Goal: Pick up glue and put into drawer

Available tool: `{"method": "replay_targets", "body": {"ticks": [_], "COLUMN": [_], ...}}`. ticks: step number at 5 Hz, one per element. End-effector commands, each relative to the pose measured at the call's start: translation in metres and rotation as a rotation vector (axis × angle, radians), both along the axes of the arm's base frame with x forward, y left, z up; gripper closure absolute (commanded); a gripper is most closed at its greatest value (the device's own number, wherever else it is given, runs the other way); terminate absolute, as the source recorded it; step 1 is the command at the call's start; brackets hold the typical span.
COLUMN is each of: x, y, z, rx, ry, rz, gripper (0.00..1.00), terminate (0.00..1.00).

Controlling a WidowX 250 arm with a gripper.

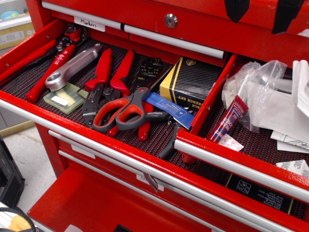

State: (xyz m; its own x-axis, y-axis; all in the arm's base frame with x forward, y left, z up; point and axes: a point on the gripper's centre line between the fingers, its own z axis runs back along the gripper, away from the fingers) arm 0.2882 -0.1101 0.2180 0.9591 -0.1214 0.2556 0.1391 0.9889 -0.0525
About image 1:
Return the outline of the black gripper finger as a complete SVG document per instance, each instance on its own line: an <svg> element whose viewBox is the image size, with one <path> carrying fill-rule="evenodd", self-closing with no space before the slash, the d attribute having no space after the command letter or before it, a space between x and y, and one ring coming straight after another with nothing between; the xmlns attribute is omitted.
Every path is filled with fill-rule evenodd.
<svg viewBox="0 0 309 232"><path fill-rule="evenodd" d="M250 0L224 0L227 16L238 23L247 13L250 7Z"/></svg>
<svg viewBox="0 0 309 232"><path fill-rule="evenodd" d="M296 18L304 0L279 0L272 34L286 32L292 20Z"/></svg>

